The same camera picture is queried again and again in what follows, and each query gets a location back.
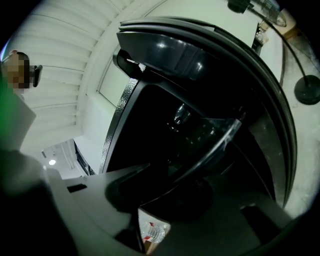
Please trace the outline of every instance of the white wall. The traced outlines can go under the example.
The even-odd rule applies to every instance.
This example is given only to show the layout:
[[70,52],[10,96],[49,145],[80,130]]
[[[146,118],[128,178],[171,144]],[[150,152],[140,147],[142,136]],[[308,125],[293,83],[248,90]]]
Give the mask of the white wall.
[[280,82],[283,66],[283,42],[281,37],[271,28],[265,34],[268,42],[261,48],[260,58],[263,59],[277,81]]
[[111,62],[102,81],[100,93],[114,106],[117,106],[129,79],[130,78],[125,73]]
[[74,138],[74,141],[87,163],[98,174],[102,149],[116,108],[97,92],[89,93],[86,100],[83,135]]

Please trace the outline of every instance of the black coffee maker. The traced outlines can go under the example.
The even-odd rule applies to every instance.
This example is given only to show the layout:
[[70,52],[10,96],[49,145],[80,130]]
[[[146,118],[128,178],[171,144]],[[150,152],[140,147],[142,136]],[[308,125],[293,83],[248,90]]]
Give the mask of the black coffee maker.
[[[290,222],[281,207],[297,161],[294,121],[272,72],[246,44],[202,21],[142,18],[119,30],[113,62],[130,80],[103,172],[135,171],[113,181],[107,199],[120,212],[140,207],[171,223],[156,255],[199,247],[240,255],[271,241]],[[133,226],[118,240],[139,251]]]

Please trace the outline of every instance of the person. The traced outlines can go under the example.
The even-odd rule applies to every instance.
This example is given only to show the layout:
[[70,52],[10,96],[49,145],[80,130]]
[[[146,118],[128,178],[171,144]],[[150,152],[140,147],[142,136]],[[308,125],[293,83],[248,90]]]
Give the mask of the person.
[[30,87],[37,87],[42,66],[30,66],[28,55],[12,50],[1,62],[2,82],[14,93],[23,94]]

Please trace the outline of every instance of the gray surface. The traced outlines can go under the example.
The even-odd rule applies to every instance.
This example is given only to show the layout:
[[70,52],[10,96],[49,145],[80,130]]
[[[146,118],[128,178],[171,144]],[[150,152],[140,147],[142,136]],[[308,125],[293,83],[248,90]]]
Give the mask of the gray surface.
[[286,174],[283,170],[285,170],[286,165],[276,127],[268,113],[264,112],[249,128],[249,131],[254,136],[270,167],[275,200],[279,206],[282,207],[284,204],[286,187]]
[[106,188],[112,181],[135,171],[129,167],[118,171],[64,180],[65,187],[84,184],[87,187],[70,195],[82,212],[92,220],[97,227],[111,236],[116,236],[128,227],[131,214],[119,212],[107,200]]
[[[290,39],[306,75],[320,78],[317,58],[302,36]],[[288,49],[285,51],[283,90],[292,111],[297,135],[297,168],[291,195],[285,210],[292,217],[304,213],[311,205],[320,181],[320,103],[303,105],[294,95],[302,73]]]
[[241,213],[245,206],[257,206],[282,229],[291,219],[267,196],[251,190],[237,180],[223,176],[208,179],[213,189],[210,209],[198,219],[174,222],[154,255],[242,255],[261,245]]
[[[65,181],[61,179],[61,176],[57,170],[48,169],[47,171],[42,170],[42,172],[45,176],[47,185],[51,190],[55,207],[58,210],[66,228],[68,229],[69,234],[72,236],[72,240],[76,246],[77,254],[79,256],[141,255],[129,247],[124,246],[121,242],[115,240],[112,235],[104,229],[104,226],[99,226],[100,223],[97,222],[96,219],[93,219],[91,216],[87,215],[87,212],[83,209],[83,203],[79,203],[77,200],[75,200],[73,193],[69,193]],[[99,181],[99,183],[102,183],[102,181],[106,181],[107,179],[101,178],[100,180],[101,181]],[[111,223],[113,222],[114,225],[118,224],[114,219],[109,219],[109,221]],[[58,234],[57,239],[52,241],[52,246],[54,247],[57,243],[60,243]]]

